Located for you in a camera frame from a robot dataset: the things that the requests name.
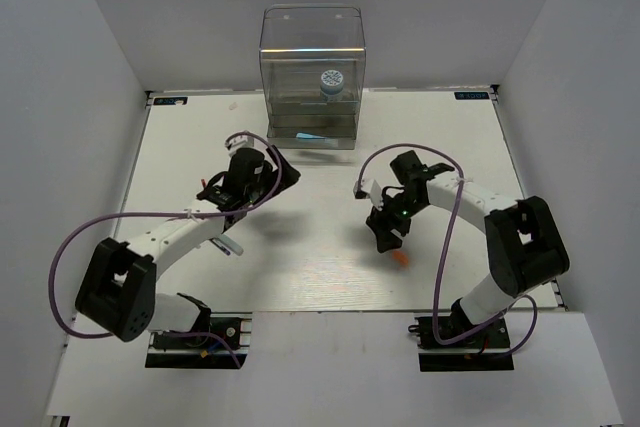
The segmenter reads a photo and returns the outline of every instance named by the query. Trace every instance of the transparent display case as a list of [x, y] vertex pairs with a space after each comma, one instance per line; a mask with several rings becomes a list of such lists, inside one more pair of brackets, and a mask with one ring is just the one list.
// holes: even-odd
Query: transparent display case
[[353, 149], [365, 53], [362, 17], [356, 7], [268, 8], [260, 69], [271, 142], [283, 148]]

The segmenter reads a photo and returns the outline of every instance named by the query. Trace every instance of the robotic arm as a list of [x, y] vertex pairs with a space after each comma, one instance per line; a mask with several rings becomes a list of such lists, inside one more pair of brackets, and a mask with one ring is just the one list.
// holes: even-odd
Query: robotic arm
[[[399, 155], [391, 169], [402, 187], [381, 189], [375, 180], [354, 187], [357, 199], [373, 203], [366, 224], [378, 252], [398, 249], [411, 217], [428, 205], [451, 211], [459, 179], [446, 164], [422, 164], [415, 151]], [[400, 190], [391, 197], [390, 188]], [[539, 197], [515, 200], [465, 182], [458, 215], [487, 237], [489, 275], [451, 307], [447, 336], [491, 319], [518, 298], [569, 269], [569, 258], [547, 203]], [[530, 236], [525, 243], [521, 235]]]
[[[294, 185], [300, 173], [271, 147], [271, 160], [281, 165], [275, 196]], [[247, 215], [247, 207], [274, 189], [278, 170], [253, 149], [251, 137], [238, 137], [227, 148], [228, 171], [209, 180], [184, 209], [185, 218], [170, 219], [124, 242], [107, 238], [98, 244], [76, 298], [79, 312], [125, 342], [144, 330], [208, 331], [211, 310], [205, 304], [184, 294], [156, 294], [155, 284], [203, 242], [211, 241], [227, 255], [242, 255], [242, 247], [225, 232]]]

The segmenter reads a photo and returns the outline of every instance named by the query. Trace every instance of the black rectangular label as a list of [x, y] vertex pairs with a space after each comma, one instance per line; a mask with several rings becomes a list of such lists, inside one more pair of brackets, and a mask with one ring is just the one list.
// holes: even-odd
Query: black rectangular label
[[188, 97], [156, 97], [153, 99], [153, 105], [185, 105]]
[[454, 92], [456, 100], [489, 100], [487, 92]]

